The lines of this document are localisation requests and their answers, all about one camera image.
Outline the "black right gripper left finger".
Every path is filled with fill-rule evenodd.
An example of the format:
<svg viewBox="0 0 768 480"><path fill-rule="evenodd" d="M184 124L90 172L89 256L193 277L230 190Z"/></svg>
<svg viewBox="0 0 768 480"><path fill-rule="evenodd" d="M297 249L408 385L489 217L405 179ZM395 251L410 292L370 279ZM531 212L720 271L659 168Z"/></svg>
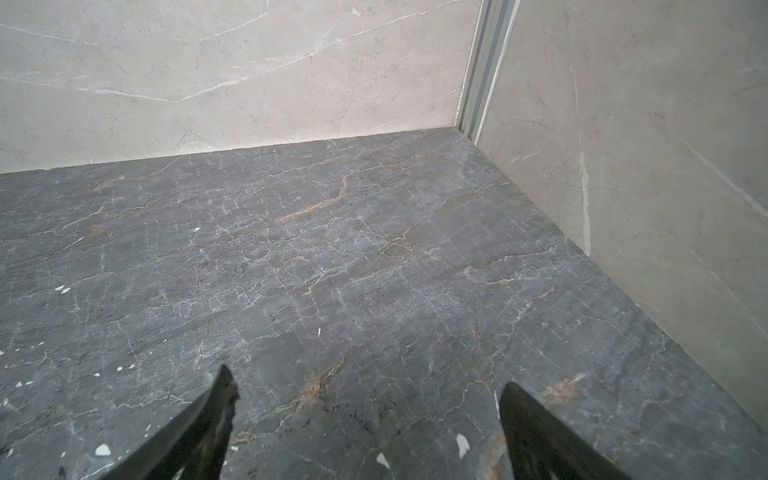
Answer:
<svg viewBox="0 0 768 480"><path fill-rule="evenodd" d="M209 389L104 477L218 480L238 400L233 374L222 365Z"/></svg>

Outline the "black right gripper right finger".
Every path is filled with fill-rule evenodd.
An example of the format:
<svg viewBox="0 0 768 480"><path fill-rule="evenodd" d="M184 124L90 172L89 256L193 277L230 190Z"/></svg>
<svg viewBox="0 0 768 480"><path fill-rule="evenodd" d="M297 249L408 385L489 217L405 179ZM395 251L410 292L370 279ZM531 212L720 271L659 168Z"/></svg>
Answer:
<svg viewBox="0 0 768 480"><path fill-rule="evenodd" d="M628 477L515 382L503 388L499 415L516 479Z"/></svg>

